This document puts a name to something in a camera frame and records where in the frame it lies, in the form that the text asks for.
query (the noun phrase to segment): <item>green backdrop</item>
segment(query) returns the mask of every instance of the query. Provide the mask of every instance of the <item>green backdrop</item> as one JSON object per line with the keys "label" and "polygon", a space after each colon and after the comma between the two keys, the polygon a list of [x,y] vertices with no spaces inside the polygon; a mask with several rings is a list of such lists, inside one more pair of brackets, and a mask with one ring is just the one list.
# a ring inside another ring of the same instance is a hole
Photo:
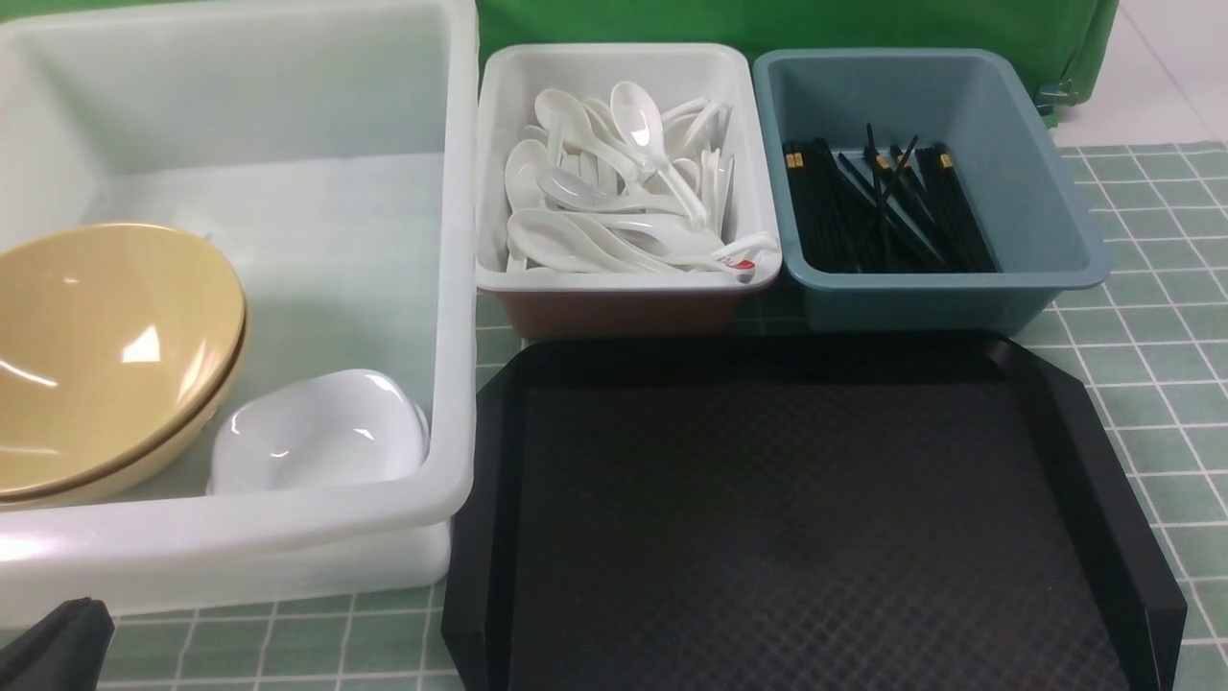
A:
{"label": "green backdrop", "polygon": [[[0,0],[0,21],[160,0]],[[1090,96],[1116,0],[478,0],[483,58],[516,43],[711,41],[752,60],[775,48],[975,47],[1028,90]]]}

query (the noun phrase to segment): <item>chopsticks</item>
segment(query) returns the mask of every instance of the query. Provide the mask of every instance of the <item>chopsticks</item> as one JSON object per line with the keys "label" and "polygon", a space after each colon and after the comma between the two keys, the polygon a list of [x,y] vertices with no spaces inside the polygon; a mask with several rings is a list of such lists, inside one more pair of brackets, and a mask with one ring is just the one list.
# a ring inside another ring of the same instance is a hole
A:
{"label": "chopsticks", "polygon": [[802,254],[828,272],[991,272],[1000,270],[938,142],[879,152],[866,125],[860,163],[823,137],[785,145]]}

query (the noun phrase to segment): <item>white plastic bin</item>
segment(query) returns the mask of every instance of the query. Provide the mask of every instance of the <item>white plastic bin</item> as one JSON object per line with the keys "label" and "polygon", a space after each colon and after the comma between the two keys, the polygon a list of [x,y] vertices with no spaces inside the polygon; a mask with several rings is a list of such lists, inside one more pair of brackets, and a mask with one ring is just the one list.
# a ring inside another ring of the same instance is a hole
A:
{"label": "white plastic bin", "polygon": [[243,279],[230,411],[367,367],[431,417],[410,477],[204,497],[214,427],[99,506],[0,514],[0,626],[425,585],[472,481],[472,0],[251,0],[0,26],[0,250],[85,222],[210,237]]}
{"label": "white plastic bin", "polygon": [[750,69],[732,48],[689,43],[515,45],[486,63],[478,102],[478,287],[534,340],[723,330],[742,299],[780,272],[780,253],[763,253],[752,281],[723,272],[505,272],[507,216],[503,163],[521,129],[535,123],[543,88],[608,99],[623,80],[643,86],[662,110],[696,97],[733,106],[722,152],[734,157],[727,241],[755,232],[779,238]]}

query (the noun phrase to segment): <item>yellow bowl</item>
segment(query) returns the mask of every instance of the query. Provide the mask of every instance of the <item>yellow bowl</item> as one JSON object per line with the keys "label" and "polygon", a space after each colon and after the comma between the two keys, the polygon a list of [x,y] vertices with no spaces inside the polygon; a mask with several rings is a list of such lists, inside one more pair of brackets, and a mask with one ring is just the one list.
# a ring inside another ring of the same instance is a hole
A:
{"label": "yellow bowl", "polygon": [[230,367],[226,369],[223,379],[212,396],[205,401],[204,407],[196,411],[196,415],[189,419],[183,427],[172,432],[168,438],[160,441],[147,454],[107,475],[87,479],[68,488],[61,487],[56,492],[26,497],[12,502],[0,500],[0,513],[97,502],[98,500],[118,495],[129,487],[135,487],[169,468],[171,464],[188,452],[192,443],[204,432],[205,426],[217,415],[221,405],[226,403],[226,398],[230,396],[231,389],[235,388],[235,383],[238,380],[239,371],[243,369],[247,344],[247,329],[244,328],[243,334],[239,336],[235,357],[228,363]]}
{"label": "yellow bowl", "polygon": [[209,242],[88,226],[0,254],[0,502],[146,457],[233,361],[246,299]]}

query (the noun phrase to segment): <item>gray-blue bin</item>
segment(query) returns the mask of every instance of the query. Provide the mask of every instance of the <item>gray-blue bin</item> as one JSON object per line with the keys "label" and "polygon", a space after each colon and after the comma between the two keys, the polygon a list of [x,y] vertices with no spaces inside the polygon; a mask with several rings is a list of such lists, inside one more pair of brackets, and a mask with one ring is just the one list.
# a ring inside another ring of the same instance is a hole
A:
{"label": "gray-blue bin", "polygon": [[[810,328],[984,328],[1013,335],[1063,290],[1109,275],[1100,230],[1009,63],[968,49],[776,50],[755,60],[776,220]],[[782,144],[825,137],[861,158],[946,142],[1001,272],[835,274],[802,258]]]}

